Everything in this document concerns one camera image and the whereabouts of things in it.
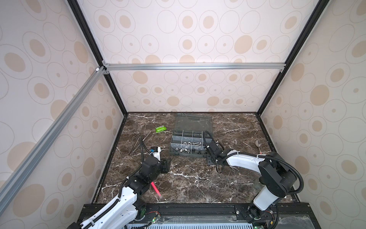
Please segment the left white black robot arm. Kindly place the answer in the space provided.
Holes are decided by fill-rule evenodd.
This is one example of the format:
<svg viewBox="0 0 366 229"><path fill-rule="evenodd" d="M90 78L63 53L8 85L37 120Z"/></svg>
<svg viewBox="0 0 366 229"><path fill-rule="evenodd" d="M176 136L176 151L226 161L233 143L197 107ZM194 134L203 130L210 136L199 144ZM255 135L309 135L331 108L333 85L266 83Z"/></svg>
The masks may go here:
<svg viewBox="0 0 366 229"><path fill-rule="evenodd" d="M101 210L82 223L72 223L69 229L121 229L138 217L138 198L146 193L160 174L168 173L171 159L148 156L121 185L119 193Z"/></svg>

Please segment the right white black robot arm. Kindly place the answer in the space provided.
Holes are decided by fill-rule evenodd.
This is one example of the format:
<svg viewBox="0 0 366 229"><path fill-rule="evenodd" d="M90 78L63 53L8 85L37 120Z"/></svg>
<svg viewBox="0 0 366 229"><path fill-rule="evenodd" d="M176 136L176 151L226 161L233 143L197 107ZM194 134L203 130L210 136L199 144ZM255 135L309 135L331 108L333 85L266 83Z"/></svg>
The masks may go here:
<svg viewBox="0 0 366 229"><path fill-rule="evenodd" d="M260 174L264 185L250 204L250 210L263 212L287 195L300 193L304 180L294 166L287 163L277 152L253 155L234 149L224 149L218 141L204 139L204 146L216 165L241 167Z"/></svg>

